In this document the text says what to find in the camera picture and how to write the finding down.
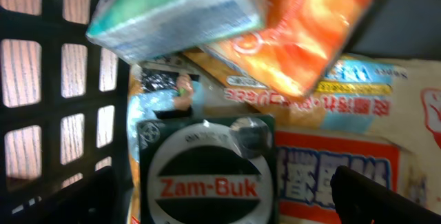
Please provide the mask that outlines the green Zam-Buk tin box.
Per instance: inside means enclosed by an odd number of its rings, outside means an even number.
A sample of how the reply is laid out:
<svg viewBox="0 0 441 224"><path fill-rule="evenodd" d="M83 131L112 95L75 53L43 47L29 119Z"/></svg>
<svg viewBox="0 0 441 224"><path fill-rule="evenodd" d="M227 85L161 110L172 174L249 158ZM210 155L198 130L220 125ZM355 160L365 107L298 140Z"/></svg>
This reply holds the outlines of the green Zam-Buk tin box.
<svg viewBox="0 0 441 224"><path fill-rule="evenodd" d="M137 132L142 223L278 220L272 116L145 120Z"/></svg>

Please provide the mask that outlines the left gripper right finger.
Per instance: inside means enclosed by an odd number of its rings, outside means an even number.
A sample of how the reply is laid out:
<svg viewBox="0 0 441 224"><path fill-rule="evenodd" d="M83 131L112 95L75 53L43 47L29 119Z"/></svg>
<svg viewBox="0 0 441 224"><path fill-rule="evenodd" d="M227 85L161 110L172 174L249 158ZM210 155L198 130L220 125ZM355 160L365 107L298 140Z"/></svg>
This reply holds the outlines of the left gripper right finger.
<svg viewBox="0 0 441 224"><path fill-rule="evenodd" d="M331 179L332 199L342 224L440 224L440 215L339 166Z"/></svg>

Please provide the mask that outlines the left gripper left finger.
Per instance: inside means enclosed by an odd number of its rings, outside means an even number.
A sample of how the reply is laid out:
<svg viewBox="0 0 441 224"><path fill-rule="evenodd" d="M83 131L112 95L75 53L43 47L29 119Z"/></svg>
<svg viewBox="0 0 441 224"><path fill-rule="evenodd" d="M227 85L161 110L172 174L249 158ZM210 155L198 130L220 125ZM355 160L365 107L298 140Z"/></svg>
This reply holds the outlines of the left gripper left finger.
<svg viewBox="0 0 441 224"><path fill-rule="evenodd" d="M81 179L55 194L34 197L6 214L9 224L82 223L106 224L114 220L119 190L114 170L106 166L88 179Z"/></svg>

